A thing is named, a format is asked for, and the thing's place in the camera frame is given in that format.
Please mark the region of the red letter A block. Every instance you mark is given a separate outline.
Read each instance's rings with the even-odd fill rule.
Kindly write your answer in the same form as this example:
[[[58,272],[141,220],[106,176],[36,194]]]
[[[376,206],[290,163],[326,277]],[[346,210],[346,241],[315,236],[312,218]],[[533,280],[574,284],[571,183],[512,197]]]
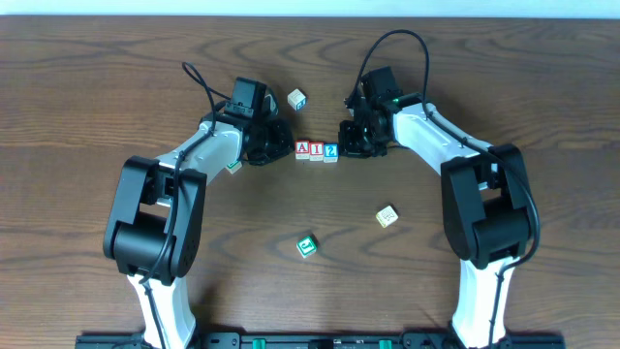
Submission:
[[[295,153],[296,160],[309,160],[310,159],[310,142],[309,141],[296,141],[294,153]]]

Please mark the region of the blue number 2 block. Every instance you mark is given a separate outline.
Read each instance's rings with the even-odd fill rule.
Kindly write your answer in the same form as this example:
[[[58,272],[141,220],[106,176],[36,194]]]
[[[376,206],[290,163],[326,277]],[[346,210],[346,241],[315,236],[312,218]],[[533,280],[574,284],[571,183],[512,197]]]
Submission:
[[[339,148],[337,143],[325,143],[324,144],[324,159],[325,163],[336,163],[339,159]]]

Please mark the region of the red letter I block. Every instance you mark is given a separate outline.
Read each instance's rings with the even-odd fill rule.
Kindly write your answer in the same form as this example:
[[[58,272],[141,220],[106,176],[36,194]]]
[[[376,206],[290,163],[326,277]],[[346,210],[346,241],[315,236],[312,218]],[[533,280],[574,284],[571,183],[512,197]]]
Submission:
[[[325,156],[324,143],[309,143],[309,160],[313,162],[323,162]]]

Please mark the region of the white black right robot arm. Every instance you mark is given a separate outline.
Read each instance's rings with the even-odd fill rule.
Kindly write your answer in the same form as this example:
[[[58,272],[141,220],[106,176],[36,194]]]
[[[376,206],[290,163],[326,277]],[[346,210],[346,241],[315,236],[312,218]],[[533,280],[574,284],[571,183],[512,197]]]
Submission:
[[[403,93],[389,67],[358,75],[345,106],[352,117],[340,124],[342,155],[384,156],[397,143],[440,176],[444,232],[460,260],[452,330],[464,348],[499,345],[512,272],[533,257],[540,241],[520,150],[468,135],[424,93]]]

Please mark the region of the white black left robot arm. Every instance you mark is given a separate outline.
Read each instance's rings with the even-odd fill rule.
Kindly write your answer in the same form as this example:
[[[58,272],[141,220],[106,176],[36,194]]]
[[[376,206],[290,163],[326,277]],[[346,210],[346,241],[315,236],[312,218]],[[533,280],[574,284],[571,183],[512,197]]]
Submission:
[[[136,290],[145,329],[119,340],[119,347],[193,343],[197,321],[186,275],[200,245],[206,187],[226,168],[263,166],[293,151],[290,126],[277,114],[271,88],[239,78],[231,98],[213,105],[187,141],[156,158],[124,163],[103,251]]]

